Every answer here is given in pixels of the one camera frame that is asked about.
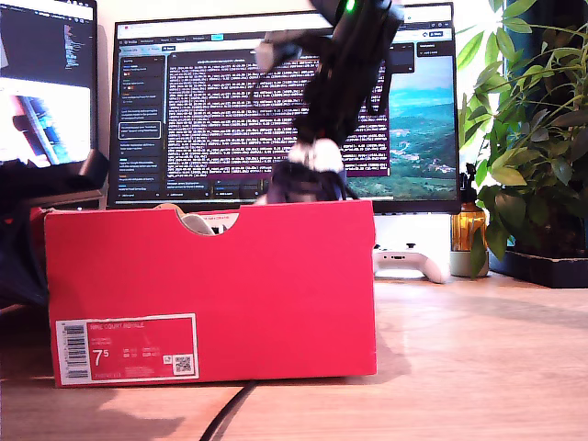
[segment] computer monitor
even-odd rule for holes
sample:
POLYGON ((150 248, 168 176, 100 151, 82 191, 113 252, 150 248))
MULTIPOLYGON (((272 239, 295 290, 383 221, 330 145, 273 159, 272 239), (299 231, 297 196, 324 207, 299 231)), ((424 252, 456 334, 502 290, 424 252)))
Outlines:
POLYGON ((96 107, 96 0, 0 0, 2 200, 101 188, 96 107))
MULTIPOLYGON (((226 209, 265 192, 318 66, 302 54, 279 67, 252 105, 254 48, 284 29, 332 32, 316 11, 116 24, 109 207, 226 209)), ((362 110, 342 149, 350 187, 378 213, 458 211, 452 4, 406 6, 390 50, 389 110, 362 110)))

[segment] desk surface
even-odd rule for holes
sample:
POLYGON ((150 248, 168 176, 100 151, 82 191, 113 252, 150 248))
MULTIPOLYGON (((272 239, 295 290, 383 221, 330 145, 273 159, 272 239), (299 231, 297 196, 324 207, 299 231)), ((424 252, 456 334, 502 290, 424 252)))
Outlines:
MULTIPOLYGON (((587 289, 393 280, 376 300, 377 376, 263 383, 214 439, 588 439, 587 289)), ((56 390, 42 314, 0 335, 6 441, 195 440, 242 386, 56 390)))

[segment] barcode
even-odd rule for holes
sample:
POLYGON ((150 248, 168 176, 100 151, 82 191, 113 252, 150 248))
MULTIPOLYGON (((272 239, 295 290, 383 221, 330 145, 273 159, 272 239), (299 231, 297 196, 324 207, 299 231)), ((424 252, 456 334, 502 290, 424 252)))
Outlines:
POLYGON ((65 376, 68 379, 87 379, 90 377, 88 363, 87 335, 85 326, 72 324, 63 326, 65 343, 65 376))
POLYGON ((194 374, 194 356, 186 354, 183 356, 174 356, 174 375, 193 375, 194 374))

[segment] bottle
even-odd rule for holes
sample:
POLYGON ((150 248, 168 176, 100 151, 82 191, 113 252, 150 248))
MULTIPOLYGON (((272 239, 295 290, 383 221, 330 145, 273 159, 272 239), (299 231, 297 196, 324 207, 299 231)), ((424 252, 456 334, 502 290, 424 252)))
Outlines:
MULTIPOLYGON (((449 253, 449 270, 452 276, 471 277, 471 246, 474 233, 481 229, 482 239, 486 243, 486 213, 476 205, 478 193, 472 186, 476 175, 473 164, 467 164, 467 173, 459 175, 461 194, 461 212, 451 216, 451 252, 449 253)), ((488 251, 486 263, 478 274, 488 274, 488 251)))

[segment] black tray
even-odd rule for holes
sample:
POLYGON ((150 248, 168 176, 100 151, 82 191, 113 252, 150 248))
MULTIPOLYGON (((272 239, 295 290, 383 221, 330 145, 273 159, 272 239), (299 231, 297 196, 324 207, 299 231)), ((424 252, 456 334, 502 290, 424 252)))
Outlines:
POLYGON ((501 262, 490 253, 490 270, 548 288, 588 288, 588 258, 548 259, 507 251, 501 262))

